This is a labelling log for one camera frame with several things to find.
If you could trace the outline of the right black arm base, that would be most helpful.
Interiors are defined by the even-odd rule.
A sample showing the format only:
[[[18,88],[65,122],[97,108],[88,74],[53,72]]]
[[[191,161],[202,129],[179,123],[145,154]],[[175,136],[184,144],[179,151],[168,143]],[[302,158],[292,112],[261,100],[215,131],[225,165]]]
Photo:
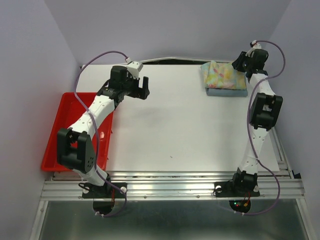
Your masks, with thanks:
[[[247,214],[251,209],[251,198],[259,197],[258,175],[235,173],[230,180],[213,183],[213,196],[232,198],[229,205],[236,213]]]

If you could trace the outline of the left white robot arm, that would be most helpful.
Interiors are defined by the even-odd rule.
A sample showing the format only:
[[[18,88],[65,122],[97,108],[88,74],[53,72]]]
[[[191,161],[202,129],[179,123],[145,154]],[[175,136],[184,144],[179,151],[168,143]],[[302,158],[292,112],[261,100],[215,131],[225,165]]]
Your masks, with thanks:
[[[58,164],[94,185],[94,191],[100,197],[111,193],[111,184],[109,175],[97,165],[99,151],[94,149],[93,138],[99,137],[99,127],[126,96],[141,100],[148,97],[149,79],[139,77],[142,68],[140,61],[113,66],[109,79],[96,93],[91,105],[82,105],[85,112],[81,117],[57,132]]]

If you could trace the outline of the floral pastel skirt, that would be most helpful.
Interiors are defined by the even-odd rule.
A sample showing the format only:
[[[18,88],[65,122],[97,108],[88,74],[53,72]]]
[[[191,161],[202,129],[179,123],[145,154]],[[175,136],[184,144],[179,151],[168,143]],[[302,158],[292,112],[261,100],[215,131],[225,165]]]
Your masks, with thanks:
[[[245,74],[235,70],[230,62],[206,62],[200,66],[200,70],[206,89],[247,89]]]

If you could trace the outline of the blue denim skirt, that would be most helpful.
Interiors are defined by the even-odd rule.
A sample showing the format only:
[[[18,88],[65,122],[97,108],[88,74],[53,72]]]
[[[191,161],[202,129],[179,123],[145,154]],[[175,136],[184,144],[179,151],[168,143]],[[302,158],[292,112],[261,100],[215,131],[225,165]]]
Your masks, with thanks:
[[[224,88],[206,88],[205,92],[208,96],[213,97],[247,97],[248,91],[238,89],[224,89]]]

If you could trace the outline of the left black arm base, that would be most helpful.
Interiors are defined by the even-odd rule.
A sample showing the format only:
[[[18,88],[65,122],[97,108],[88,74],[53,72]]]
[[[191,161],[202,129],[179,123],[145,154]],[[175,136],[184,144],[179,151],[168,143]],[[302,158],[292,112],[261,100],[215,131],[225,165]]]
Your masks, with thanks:
[[[107,183],[103,186],[96,186],[88,182],[81,182],[78,186],[82,189],[83,199],[93,200],[92,208],[96,216],[115,217],[123,211],[123,206],[116,210],[116,199],[126,201],[126,196],[116,188]]]

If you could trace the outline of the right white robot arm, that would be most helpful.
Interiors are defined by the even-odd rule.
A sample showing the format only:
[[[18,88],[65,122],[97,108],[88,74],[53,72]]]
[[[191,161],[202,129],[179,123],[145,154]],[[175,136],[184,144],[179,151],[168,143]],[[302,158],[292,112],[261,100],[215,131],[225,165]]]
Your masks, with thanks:
[[[248,143],[243,159],[230,182],[231,192],[242,195],[247,190],[258,191],[258,159],[265,138],[276,125],[283,98],[276,95],[268,82],[264,70],[269,54],[264,49],[252,48],[241,52],[232,66],[245,73],[248,83],[253,87],[246,117]]]

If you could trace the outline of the aluminium frame rail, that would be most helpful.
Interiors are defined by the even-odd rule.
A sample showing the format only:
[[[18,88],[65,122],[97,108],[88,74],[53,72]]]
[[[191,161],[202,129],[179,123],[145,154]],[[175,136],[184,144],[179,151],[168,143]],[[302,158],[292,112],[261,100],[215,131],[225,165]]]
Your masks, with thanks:
[[[128,201],[215,200],[215,182],[232,178],[231,172],[110,172],[113,183],[127,183]],[[258,177],[259,200],[302,199],[305,189],[301,179],[285,170],[278,173],[279,184],[268,173]],[[81,179],[71,172],[56,173],[43,184],[42,201],[82,201]]]

